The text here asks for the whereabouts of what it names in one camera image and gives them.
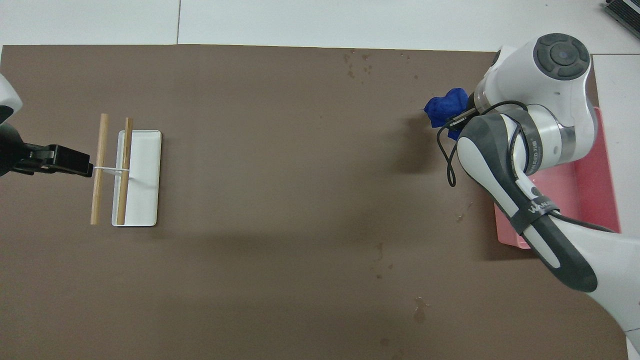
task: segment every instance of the robotic arm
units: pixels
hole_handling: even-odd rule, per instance
[[[562,216],[527,177],[591,149],[597,122],[585,93],[590,66],[584,45],[564,34],[503,47],[470,109],[446,126],[464,126],[460,163],[516,232],[560,281],[602,305],[639,351],[640,239]],[[487,112],[494,108],[500,112]]]
[[[35,172],[64,172],[91,177],[89,155],[60,145],[24,143],[18,131],[5,122],[22,107],[22,101],[0,74],[0,176],[9,171],[33,175]]]

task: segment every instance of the wooden dowel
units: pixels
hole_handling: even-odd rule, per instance
[[[124,217],[127,211],[127,190],[129,189],[129,164],[131,162],[131,135],[133,132],[133,119],[127,117],[124,127],[124,146],[122,149],[122,166],[126,169],[120,177],[120,195],[118,196],[118,215],[116,225],[124,225]]]
[[[98,153],[95,158],[95,166],[104,166],[104,154],[107,151],[107,130],[109,129],[109,115],[100,115],[100,130],[98,132]],[[93,198],[91,201],[91,225],[100,222],[100,200],[102,199],[102,169],[93,171]]]

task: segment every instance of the pink plastic container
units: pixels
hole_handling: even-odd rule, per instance
[[[594,109],[598,117],[598,135],[589,154],[572,163],[540,170],[530,178],[558,205],[563,215],[620,232],[602,114],[599,108]],[[497,206],[494,206],[494,211],[498,241],[529,249]]]

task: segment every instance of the blue cloth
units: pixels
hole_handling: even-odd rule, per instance
[[[431,127],[441,127],[447,119],[462,114],[467,109],[469,96],[465,89],[453,88],[443,97],[432,97],[424,107],[424,112],[429,115]],[[457,140],[460,130],[449,131],[448,137]]]

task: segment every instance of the black ribbed object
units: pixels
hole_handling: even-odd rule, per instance
[[[637,38],[640,38],[640,1],[613,0],[607,1],[606,11],[611,17],[624,25]]]

